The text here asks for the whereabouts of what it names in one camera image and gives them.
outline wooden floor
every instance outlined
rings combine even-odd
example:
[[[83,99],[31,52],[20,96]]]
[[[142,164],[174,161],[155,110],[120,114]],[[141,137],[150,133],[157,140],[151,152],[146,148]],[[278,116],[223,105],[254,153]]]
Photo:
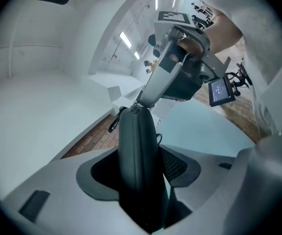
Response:
[[[244,55],[244,41],[239,41],[235,46],[218,53],[216,56],[225,62],[229,56],[231,62],[227,72],[237,72],[236,63],[240,63]],[[236,101],[212,107],[213,110],[227,118],[230,122],[242,130],[254,143],[259,141],[259,132],[252,112],[251,93],[248,88],[240,88],[241,95],[236,97]],[[209,105],[208,86],[204,85],[195,95],[194,98]],[[89,131],[78,143],[74,145],[62,158],[75,156],[91,150],[100,148],[113,147],[118,145],[117,127],[111,134],[107,129],[113,122],[112,115],[107,116],[96,127]]]

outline black monitor frame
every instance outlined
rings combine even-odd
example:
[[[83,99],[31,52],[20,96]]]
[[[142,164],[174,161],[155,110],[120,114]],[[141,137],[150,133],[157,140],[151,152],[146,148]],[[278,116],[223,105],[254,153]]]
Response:
[[[218,81],[218,79],[215,80],[215,81],[210,82],[210,83],[209,83],[209,99],[210,99],[210,106],[211,106],[211,107],[214,107],[214,106],[217,106],[217,105],[226,104],[226,103],[235,101],[235,95],[234,95],[234,92],[233,92],[233,88],[232,88],[232,86],[231,86],[231,84],[230,84],[228,75],[225,75],[225,76],[223,77],[223,79],[224,79],[225,86],[226,86],[226,89],[227,89],[227,92],[228,92],[228,97],[225,98],[225,99],[218,100],[218,101],[215,101],[215,102],[214,102],[214,100],[213,100],[212,83]]]

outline white table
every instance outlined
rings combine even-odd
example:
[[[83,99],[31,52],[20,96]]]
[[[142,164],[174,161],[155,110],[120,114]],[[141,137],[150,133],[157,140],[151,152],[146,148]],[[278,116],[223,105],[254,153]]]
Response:
[[[161,144],[223,156],[235,157],[255,145],[230,121],[196,99],[176,103],[156,132],[163,135]]]

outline display screen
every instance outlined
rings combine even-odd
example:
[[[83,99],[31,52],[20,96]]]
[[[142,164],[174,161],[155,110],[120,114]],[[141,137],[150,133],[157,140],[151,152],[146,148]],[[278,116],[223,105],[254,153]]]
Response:
[[[212,82],[211,90],[213,92],[213,102],[228,98],[228,92],[223,78]]]

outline brick floor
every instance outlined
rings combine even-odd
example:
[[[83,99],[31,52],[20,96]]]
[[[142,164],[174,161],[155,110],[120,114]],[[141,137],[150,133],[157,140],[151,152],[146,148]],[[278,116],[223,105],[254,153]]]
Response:
[[[108,127],[114,121],[115,117],[108,115],[100,123],[98,123],[91,131],[89,131],[82,139],[80,139],[63,157],[68,158],[101,148],[118,146],[119,126],[112,132],[108,132]]]

